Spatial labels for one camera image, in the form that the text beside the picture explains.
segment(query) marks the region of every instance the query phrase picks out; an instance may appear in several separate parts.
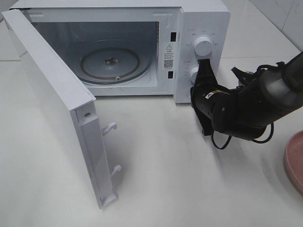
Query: sticker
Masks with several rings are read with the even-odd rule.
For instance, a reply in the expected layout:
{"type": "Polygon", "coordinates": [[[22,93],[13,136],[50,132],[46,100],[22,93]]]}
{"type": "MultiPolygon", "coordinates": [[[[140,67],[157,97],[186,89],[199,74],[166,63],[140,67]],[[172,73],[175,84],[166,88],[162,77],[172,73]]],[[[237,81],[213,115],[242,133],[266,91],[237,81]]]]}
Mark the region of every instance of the sticker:
{"type": "Polygon", "coordinates": [[[216,93],[218,93],[218,92],[222,92],[222,91],[220,91],[220,90],[212,91],[212,92],[208,93],[208,94],[205,96],[205,98],[206,98],[206,99],[209,99],[211,96],[213,96],[214,94],[216,94],[216,93]]]}
{"type": "Polygon", "coordinates": [[[175,55],[177,53],[176,42],[166,42],[162,45],[162,65],[165,70],[173,70],[175,67],[175,55]]]}

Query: white wall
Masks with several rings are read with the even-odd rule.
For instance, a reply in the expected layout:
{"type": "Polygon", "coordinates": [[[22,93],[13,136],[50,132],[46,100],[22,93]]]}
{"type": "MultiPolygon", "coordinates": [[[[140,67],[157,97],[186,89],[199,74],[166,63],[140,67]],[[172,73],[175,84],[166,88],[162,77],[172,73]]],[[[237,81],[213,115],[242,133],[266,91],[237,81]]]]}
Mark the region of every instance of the white wall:
{"type": "Polygon", "coordinates": [[[303,0],[250,0],[303,51],[303,0]]]}
{"type": "MultiPolygon", "coordinates": [[[[7,11],[17,0],[0,0],[0,12],[7,11]]],[[[3,20],[3,15],[0,13],[0,21],[3,20]]]]}

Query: pink plate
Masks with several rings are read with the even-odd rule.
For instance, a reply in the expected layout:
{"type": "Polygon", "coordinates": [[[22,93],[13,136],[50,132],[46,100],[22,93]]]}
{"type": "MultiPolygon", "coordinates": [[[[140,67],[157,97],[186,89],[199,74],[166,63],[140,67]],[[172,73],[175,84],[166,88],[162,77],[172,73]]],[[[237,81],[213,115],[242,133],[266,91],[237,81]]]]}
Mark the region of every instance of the pink plate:
{"type": "Polygon", "coordinates": [[[303,131],[290,138],[286,146],[284,165],[290,181],[303,194],[303,131]]]}

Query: qr code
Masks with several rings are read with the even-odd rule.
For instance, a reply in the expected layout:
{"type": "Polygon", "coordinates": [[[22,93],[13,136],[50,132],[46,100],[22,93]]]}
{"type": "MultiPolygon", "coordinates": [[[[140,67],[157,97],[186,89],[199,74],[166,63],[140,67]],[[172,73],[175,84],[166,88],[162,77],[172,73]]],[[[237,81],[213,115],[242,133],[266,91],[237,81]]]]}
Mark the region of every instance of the qr code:
{"type": "Polygon", "coordinates": [[[165,68],[172,68],[174,65],[174,60],[170,59],[170,60],[164,60],[164,67],[165,68]]]}

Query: robotic arm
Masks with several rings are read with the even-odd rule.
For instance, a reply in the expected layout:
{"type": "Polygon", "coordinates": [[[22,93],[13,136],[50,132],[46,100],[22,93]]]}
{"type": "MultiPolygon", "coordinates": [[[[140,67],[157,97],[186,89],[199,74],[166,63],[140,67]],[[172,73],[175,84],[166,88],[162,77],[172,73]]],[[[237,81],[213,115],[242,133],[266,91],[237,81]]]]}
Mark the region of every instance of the robotic arm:
{"type": "Polygon", "coordinates": [[[260,65],[255,73],[236,67],[233,73],[243,84],[227,89],[218,84],[210,60],[198,60],[199,70],[191,88],[191,103],[203,127],[205,136],[218,131],[256,143],[268,142],[274,130],[273,122],[303,105],[303,52],[290,62],[277,66],[260,65]],[[271,133],[264,141],[260,137],[267,125],[271,133]]]}

